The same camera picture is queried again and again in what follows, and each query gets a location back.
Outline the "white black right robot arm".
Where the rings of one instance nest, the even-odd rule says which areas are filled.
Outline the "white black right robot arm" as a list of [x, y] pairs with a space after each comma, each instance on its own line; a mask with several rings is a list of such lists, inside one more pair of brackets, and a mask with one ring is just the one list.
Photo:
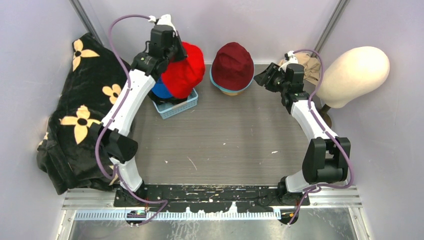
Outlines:
[[318, 187], [335, 187], [348, 178], [351, 143], [339, 137], [318, 114], [310, 95], [304, 91], [304, 67], [289, 63], [280, 67], [275, 63], [254, 76], [259, 86], [270, 92], [280, 93], [282, 105], [298, 122], [309, 144], [301, 170], [285, 176], [279, 183], [277, 198], [283, 205], [291, 205], [297, 193], [316, 190]]

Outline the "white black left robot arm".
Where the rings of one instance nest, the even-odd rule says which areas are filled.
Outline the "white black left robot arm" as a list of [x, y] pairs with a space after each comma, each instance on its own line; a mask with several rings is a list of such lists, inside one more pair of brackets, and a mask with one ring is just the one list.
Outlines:
[[169, 64], [186, 57], [176, 28], [171, 24], [155, 25], [145, 50], [133, 58], [130, 69], [123, 68], [127, 77], [123, 93], [101, 122], [89, 128], [96, 138], [94, 155], [97, 166], [106, 178], [119, 179], [127, 191], [126, 200], [135, 207], [145, 202], [146, 193], [135, 160], [139, 145], [128, 137], [130, 126], [143, 100]]

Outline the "wooden hat stand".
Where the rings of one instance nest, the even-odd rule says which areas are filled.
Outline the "wooden hat stand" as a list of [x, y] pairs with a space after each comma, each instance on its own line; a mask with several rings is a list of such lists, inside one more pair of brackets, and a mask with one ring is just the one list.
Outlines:
[[244, 90], [240, 90], [240, 91], [225, 91], [225, 90], [221, 90], [221, 92], [227, 96], [238, 96], [240, 94], [242, 94], [244, 92]]

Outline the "bright red bucket hat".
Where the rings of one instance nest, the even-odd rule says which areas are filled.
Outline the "bright red bucket hat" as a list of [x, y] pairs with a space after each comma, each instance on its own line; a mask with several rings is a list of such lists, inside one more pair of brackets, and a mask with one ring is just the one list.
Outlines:
[[172, 62], [161, 75], [163, 84], [170, 94], [177, 99], [187, 98], [204, 77], [206, 72], [202, 50], [191, 43], [183, 42], [187, 58]]

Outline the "dark red bucket hat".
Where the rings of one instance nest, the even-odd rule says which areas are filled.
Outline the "dark red bucket hat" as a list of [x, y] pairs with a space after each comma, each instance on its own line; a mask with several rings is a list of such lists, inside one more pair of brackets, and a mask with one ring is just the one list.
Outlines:
[[215, 83], [233, 91], [246, 87], [255, 72], [250, 53], [238, 42], [229, 42], [222, 46], [210, 68]]

